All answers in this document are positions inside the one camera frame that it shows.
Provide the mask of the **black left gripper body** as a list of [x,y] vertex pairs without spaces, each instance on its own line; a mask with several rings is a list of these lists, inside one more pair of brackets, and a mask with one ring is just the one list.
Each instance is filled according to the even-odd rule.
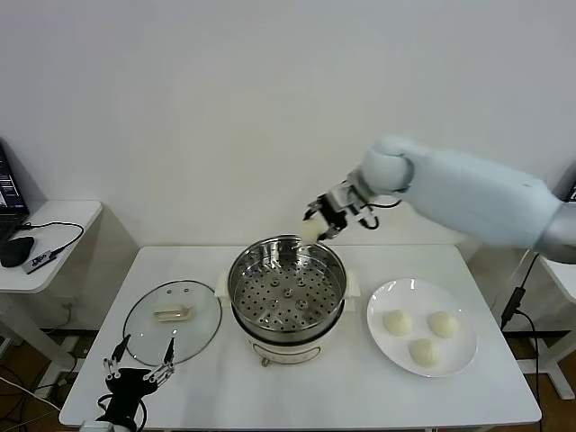
[[149,369],[121,368],[105,378],[105,385],[109,391],[102,397],[108,400],[103,408],[102,421],[115,426],[136,426],[135,418],[138,409],[142,411],[141,426],[148,420],[148,410],[143,398],[153,392],[153,383],[147,378]]

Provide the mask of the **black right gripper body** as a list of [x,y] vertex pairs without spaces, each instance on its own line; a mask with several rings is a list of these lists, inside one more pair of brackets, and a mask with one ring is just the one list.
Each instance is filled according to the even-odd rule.
[[365,182],[360,177],[348,177],[346,180],[330,188],[325,195],[331,211],[326,222],[336,222],[353,219],[361,226],[367,225],[365,206],[367,195]]

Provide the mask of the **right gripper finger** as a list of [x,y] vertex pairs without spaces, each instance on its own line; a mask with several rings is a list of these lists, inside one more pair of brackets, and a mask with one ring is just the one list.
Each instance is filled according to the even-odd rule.
[[318,241],[324,241],[336,238],[346,227],[346,220],[337,220],[336,222],[328,223],[322,220],[320,223],[320,234]]
[[304,219],[306,221],[311,220],[317,214],[326,219],[330,211],[331,207],[327,196],[325,194],[321,194],[313,202],[308,204],[307,210],[304,213]]

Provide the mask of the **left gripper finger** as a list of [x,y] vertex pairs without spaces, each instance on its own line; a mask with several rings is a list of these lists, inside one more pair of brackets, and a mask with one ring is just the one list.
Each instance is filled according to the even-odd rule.
[[110,381],[112,378],[119,378],[119,363],[122,361],[122,357],[129,344],[131,334],[127,334],[122,341],[114,348],[112,355],[110,357],[105,357],[103,359],[103,368],[105,370],[106,376],[105,380]]
[[172,337],[163,357],[163,362],[160,366],[156,367],[144,376],[144,381],[155,383],[161,386],[165,383],[175,371],[174,356],[175,356],[175,339]]

